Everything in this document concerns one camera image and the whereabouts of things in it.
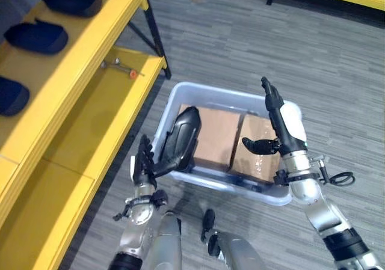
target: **wire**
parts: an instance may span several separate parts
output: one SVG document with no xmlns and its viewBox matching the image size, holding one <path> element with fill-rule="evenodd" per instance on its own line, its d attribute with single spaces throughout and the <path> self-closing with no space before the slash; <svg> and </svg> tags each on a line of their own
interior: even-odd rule
<svg viewBox="0 0 385 270">
<path fill-rule="evenodd" d="M 330 177 L 330 183 L 338 187 L 351 186 L 356 182 L 353 172 L 342 172 Z"/>
<path fill-rule="evenodd" d="M 322 181 L 324 185 L 330 183 L 338 187 L 347 187 L 356 182 L 356 177 L 354 177 L 353 172 L 342 172 L 333 177 L 329 177 L 325 167 L 320 167 L 319 169 L 323 176 L 323 179 L 320 179 L 320 181 Z"/>
</svg>

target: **brown cardboard box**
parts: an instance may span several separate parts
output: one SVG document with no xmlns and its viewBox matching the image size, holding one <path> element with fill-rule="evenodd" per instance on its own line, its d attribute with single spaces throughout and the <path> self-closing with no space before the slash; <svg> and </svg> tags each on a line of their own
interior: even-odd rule
<svg viewBox="0 0 385 270">
<path fill-rule="evenodd" d="M 273 177 L 279 167 L 279 153 L 274 155 L 255 155 L 249 152 L 242 143 L 242 138 L 251 140 L 270 139 L 276 137 L 271 122 L 267 118 L 246 115 L 243 120 L 236 146 L 231 172 L 245 174 L 263 180 L 274 182 Z"/>
<path fill-rule="evenodd" d="M 182 112 L 188 106 L 182 105 Z M 217 109 L 199 108 L 202 127 L 194 153 L 196 165 L 228 171 L 240 114 Z"/>
</svg>

